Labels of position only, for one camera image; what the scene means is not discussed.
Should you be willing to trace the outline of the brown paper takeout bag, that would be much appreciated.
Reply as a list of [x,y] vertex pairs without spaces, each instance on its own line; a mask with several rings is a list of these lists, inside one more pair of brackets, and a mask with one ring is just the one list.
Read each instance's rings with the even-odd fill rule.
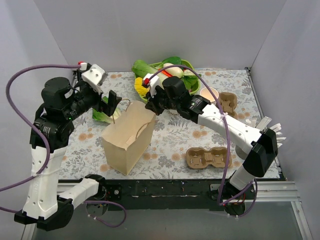
[[127,176],[151,143],[156,114],[133,101],[101,134],[107,164]]

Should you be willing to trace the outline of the floral table mat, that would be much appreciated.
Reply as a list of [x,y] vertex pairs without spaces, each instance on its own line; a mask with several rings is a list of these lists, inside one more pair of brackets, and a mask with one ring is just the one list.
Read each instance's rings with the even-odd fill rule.
[[[239,121],[261,120],[258,104],[245,70],[200,71],[203,80],[219,92],[237,96],[235,109]],[[205,169],[188,167],[185,154],[189,148],[226,146],[226,140],[215,131],[195,124],[182,117],[172,117],[165,110],[155,119],[153,135],[148,148],[128,175],[113,169],[107,163],[102,145],[102,131],[107,124],[92,118],[88,111],[74,121],[74,131],[59,172],[62,180],[77,180],[89,174],[98,174],[106,179],[219,179],[221,168],[208,166]]]

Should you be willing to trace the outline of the grey cylindrical holder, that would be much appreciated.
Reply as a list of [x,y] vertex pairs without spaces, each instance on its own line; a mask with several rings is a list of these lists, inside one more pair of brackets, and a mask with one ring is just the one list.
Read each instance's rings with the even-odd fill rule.
[[235,152],[239,158],[245,160],[248,156],[246,152],[244,152],[238,145],[235,146]]

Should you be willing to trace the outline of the white paper coffee cup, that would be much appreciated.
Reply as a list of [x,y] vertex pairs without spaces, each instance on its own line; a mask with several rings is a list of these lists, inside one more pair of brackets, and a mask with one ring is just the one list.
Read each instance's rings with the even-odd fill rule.
[[180,115],[177,111],[175,111],[175,110],[169,110],[168,113],[169,113],[169,115],[170,115],[171,117],[180,117],[180,116],[181,116],[181,115]]

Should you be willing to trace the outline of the orange carrot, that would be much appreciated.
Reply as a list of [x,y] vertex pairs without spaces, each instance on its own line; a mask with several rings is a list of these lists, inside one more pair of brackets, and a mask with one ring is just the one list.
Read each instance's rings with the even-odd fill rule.
[[172,75],[165,70],[162,70],[161,73],[166,75],[167,77],[172,77]]

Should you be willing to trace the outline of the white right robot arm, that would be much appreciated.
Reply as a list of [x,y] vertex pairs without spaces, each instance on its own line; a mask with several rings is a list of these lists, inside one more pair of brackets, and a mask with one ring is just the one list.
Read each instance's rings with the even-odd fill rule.
[[176,76],[161,81],[150,73],[142,80],[142,86],[148,88],[146,109],[156,115],[164,110],[176,110],[181,117],[205,126],[219,133],[228,141],[236,144],[246,159],[223,187],[223,191],[232,199],[237,199],[252,184],[255,178],[262,178],[278,155],[279,132],[277,123],[270,128],[260,130],[251,127],[232,116],[221,114],[217,106],[201,95],[192,95],[185,84]]

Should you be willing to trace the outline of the white radish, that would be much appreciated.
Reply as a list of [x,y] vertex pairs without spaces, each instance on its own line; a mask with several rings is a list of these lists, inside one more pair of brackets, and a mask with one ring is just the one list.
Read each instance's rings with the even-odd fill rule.
[[173,66],[173,64],[169,62],[163,64],[163,68],[169,67],[164,70],[170,73],[172,77],[178,77],[179,79],[181,79],[184,76],[183,70],[180,67],[171,67],[171,66]]

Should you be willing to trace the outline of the green plastic tray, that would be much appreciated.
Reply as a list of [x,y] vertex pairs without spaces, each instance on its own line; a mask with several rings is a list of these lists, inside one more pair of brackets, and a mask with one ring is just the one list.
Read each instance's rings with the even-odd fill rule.
[[131,70],[136,76],[134,82],[134,88],[136,92],[141,97],[145,97],[148,92],[148,89],[142,86],[144,77],[147,74],[153,75],[158,70],[171,65],[183,65],[183,67],[171,67],[158,73],[157,76],[161,82],[163,82],[168,77],[178,77],[180,80],[183,81],[186,89],[189,92],[194,92],[198,89],[199,79],[193,72],[186,68],[188,67],[193,69],[190,63],[182,60],[178,56],[171,56],[162,60],[161,62],[153,64],[147,64],[144,60],[141,59],[136,60],[134,62],[133,66],[131,67]]

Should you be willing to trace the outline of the small green lettuce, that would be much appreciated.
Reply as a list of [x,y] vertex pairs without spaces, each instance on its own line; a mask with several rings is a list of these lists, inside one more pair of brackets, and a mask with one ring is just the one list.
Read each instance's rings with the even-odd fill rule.
[[92,110],[92,118],[94,120],[108,124],[112,124],[120,115],[121,110],[119,108],[116,108],[112,116],[107,116],[105,113],[96,111],[95,109]]

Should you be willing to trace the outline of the stack of white paper cups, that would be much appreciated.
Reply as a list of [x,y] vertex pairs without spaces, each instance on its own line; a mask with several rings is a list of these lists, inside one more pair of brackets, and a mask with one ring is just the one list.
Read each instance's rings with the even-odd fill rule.
[[[210,90],[214,94],[214,96],[218,99],[219,98],[219,92],[213,87],[210,87]],[[208,88],[204,87],[204,88],[201,89],[200,95],[203,98],[208,99],[212,104],[215,104],[216,103],[216,99],[213,97],[211,92],[208,90]]]

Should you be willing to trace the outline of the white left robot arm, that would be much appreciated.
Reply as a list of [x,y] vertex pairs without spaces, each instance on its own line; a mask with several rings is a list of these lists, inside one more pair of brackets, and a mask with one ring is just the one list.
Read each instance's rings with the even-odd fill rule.
[[111,116],[122,98],[110,90],[108,100],[103,101],[87,82],[81,80],[76,90],[65,77],[48,80],[41,97],[30,134],[32,168],[27,200],[14,215],[14,221],[52,231],[65,227],[74,210],[86,200],[101,200],[106,196],[104,178],[87,175],[76,186],[57,193],[59,170],[65,156],[69,137],[75,127],[73,121],[90,109]]

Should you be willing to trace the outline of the green napa cabbage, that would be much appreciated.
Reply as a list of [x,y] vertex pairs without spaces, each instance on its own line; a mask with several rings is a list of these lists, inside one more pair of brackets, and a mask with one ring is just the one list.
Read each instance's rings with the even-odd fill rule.
[[153,66],[148,65],[144,60],[138,59],[133,63],[131,71],[138,77],[144,78],[147,74],[154,74],[158,71]]

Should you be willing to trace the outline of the green bok choy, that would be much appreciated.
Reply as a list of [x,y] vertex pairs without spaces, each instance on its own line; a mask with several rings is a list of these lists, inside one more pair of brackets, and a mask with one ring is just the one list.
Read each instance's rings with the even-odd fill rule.
[[193,67],[191,67],[188,63],[184,62],[178,56],[172,56],[172,57],[168,57],[168,58],[164,59],[161,62],[161,65],[160,65],[161,68],[163,68],[163,65],[165,63],[171,63],[173,65],[183,65],[183,66],[179,67],[183,70],[183,77],[180,78],[180,80],[183,81],[186,89],[189,90],[189,92],[192,92],[196,89],[196,85],[198,84],[198,78],[192,71],[190,71],[188,69],[188,68],[193,69]]

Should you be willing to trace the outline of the black base bar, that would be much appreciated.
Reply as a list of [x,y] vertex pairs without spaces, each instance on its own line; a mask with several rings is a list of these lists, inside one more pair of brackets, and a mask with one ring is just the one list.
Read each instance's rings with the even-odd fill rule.
[[217,203],[219,179],[107,179],[105,199],[126,210],[224,211]]

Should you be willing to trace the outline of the brown pulp cup carrier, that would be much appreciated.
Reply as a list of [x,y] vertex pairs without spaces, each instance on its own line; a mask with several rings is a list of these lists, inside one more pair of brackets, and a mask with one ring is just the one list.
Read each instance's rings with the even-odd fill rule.
[[237,120],[238,114],[235,111],[238,105],[237,96],[231,92],[220,92],[218,100],[222,107],[223,112],[228,113],[229,116]]
[[185,160],[191,169],[200,170],[208,166],[223,169],[226,166],[227,153],[227,148],[223,146],[213,147],[210,150],[191,147],[186,151]]

